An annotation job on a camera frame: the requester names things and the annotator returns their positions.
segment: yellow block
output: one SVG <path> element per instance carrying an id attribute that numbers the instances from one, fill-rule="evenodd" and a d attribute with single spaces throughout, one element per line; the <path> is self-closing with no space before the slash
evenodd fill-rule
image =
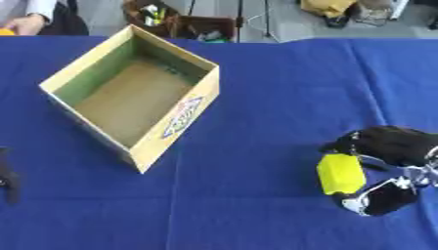
<path id="1" fill-rule="evenodd" d="M 355 193 L 366 183 L 362 166 L 356 156 L 326 154 L 318 164 L 318 175 L 324 193 Z"/>
<path id="2" fill-rule="evenodd" d="M 9 35 L 15 35 L 14 31 L 7 28 L 0 28 L 0 36 L 9 36 Z"/>

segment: yellow object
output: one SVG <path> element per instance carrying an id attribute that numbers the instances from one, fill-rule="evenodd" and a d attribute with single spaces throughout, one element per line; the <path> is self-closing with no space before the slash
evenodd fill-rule
<path id="1" fill-rule="evenodd" d="M 7 28 L 0 28 L 0 36 L 8 36 L 8 35 L 15 35 L 14 31 Z"/>
<path id="2" fill-rule="evenodd" d="M 318 175 L 327 195 L 355 193 L 366 183 L 358 157 L 346 154 L 326 154 L 318 164 Z"/>
<path id="3" fill-rule="evenodd" d="M 320 16 L 335 18 L 342 15 L 357 0 L 301 0 L 301 9 Z"/>

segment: cardboard box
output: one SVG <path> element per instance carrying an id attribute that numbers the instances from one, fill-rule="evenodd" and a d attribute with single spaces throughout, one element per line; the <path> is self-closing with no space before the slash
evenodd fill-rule
<path id="1" fill-rule="evenodd" d="M 219 66 L 130 25 L 40 87 L 145 173 L 219 95 Z"/>

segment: blue table cover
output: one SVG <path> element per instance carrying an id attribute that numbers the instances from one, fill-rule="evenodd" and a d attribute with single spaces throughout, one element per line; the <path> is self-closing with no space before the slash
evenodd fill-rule
<path id="1" fill-rule="evenodd" d="M 438 132 L 436 40 L 174 41 L 221 65 L 221 95 L 145 175 L 38 89 L 103 40 L 0 38 L 0 145 L 22 178 L 20 204 L 0 199 L 0 249 L 438 249 L 435 189 L 362 218 L 316 173 L 318 146 L 350 130 Z"/>

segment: wicker basket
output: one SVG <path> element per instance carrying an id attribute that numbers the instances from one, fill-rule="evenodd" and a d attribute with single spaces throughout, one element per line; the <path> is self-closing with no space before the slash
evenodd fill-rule
<path id="1" fill-rule="evenodd" d="M 165 6 L 167 9 L 166 12 L 166 22 L 157 26 L 146 26 L 144 23 L 144 18 L 140 9 L 150 4 L 155 4 L 157 6 Z M 160 37 L 173 37 L 171 33 L 175 33 L 172 31 L 176 26 L 176 20 L 179 17 L 178 11 L 171 8 L 170 6 L 162 3 L 158 0 L 124 0 L 122 5 L 123 13 L 126 20 L 129 23 L 135 24 L 144 30 L 155 34 Z"/>
<path id="2" fill-rule="evenodd" d="M 140 12 L 145 6 L 155 4 L 164 6 L 167 9 L 165 22 L 157 26 L 146 26 L 143 15 Z M 159 0 L 124 0 L 123 13 L 129 23 L 142 27 L 144 30 L 164 38 L 188 38 L 186 30 L 189 28 L 198 33 L 208 33 L 219 30 L 224 38 L 232 40 L 235 36 L 235 22 L 226 18 L 205 18 L 180 16 L 178 11 Z"/>

